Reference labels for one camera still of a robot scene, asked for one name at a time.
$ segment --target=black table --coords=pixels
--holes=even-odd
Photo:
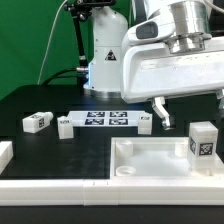
[[[176,129],[164,131],[160,118],[154,114],[152,137],[188,136],[190,122],[211,121],[219,129],[217,152],[223,159],[224,129],[217,115],[215,94],[167,102],[169,113],[175,115]],[[20,87],[0,101],[0,108],[0,141],[12,140],[15,154],[0,176],[2,180],[108,179],[111,137],[138,137],[137,127],[74,128],[74,139],[59,140],[56,118],[67,116],[71,110],[153,113],[150,102],[128,105],[121,99],[92,98],[75,86]],[[22,119],[38,111],[54,113],[51,125],[36,134],[24,133]],[[223,214],[222,206],[0,208],[2,223],[18,223],[18,219],[23,219],[23,223],[223,223]]]

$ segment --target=black and white pattern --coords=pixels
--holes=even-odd
[[[69,124],[69,123],[70,123],[69,120],[60,121],[60,124]]]
[[[105,117],[105,112],[91,111],[88,112],[87,117]]]
[[[196,143],[195,143],[195,141],[192,138],[190,138],[190,149],[195,154],[195,151],[196,151]]]
[[[41,118],[39,120],[39,128],[42,128],[42,127],[44,127],[44,118]]]
[[[128,119],[110,119],[109,125],[128,125]]]
[[[85,125],[104,125],[104,119],[86,119]]]
[[[40,115],[32,115],[30,118],[39,119],[39,118],[41,118],[41,116]]]
[[[199,156],[212,155],[213,143],[200,144]]]
[[[127,117],[128,116],[128,112],[110,112],[110,117]]]
[[[148,121],[150,120],[150,117],[141,117],[141,120]]]
[[[145,111],[70,111],[68,120],[74,127],[137,127]]]

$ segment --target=small white block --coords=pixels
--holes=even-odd
[[[152,134],[152,114],[143,113],[138,120],[138,134],[151,135]]]
[[[60,139],[74,138],[72,122],[65,116],[58,118],[58,133]]]
[[[12,142],[10,141],[0,142],[0,174],[8,165],[12,157],[13,157]]]

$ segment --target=white cube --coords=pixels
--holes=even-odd
[[[188,161],[191,168],[214,168],[218,129],[210,122],[190,124]]]
[[[151,135],[152,134],[152,114],[143,113],[138,119],[138,134]]]
[[[12,142],[0,142],[0,174],[13,157]]]
[[[67,117],[58,118],[58,133],[60,139],[74,138],[72,122]]]

